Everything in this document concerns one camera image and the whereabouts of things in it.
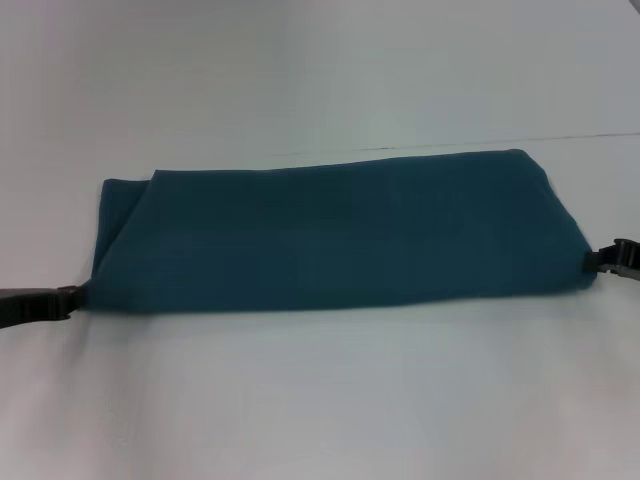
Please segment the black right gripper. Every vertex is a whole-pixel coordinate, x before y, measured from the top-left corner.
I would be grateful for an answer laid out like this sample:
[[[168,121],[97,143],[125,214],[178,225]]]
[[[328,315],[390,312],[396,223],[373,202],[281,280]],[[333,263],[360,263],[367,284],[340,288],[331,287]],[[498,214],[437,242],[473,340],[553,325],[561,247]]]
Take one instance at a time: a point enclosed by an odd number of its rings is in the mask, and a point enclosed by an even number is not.
[[[587,252],[583,260],[585,273],[610,273],[622,278],[638,281],[639,243],[629,239],[618,238],[608,247],[598,251]]]

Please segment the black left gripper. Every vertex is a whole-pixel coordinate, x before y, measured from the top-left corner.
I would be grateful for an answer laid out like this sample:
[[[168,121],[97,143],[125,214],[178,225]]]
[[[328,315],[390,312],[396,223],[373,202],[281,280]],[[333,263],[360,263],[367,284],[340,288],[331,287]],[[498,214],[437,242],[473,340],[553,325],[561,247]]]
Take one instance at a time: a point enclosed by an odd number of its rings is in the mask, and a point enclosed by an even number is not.
[[[84,305],[82,286],[54,289],[2,289],[1,328],[40,321],[66,320]]]

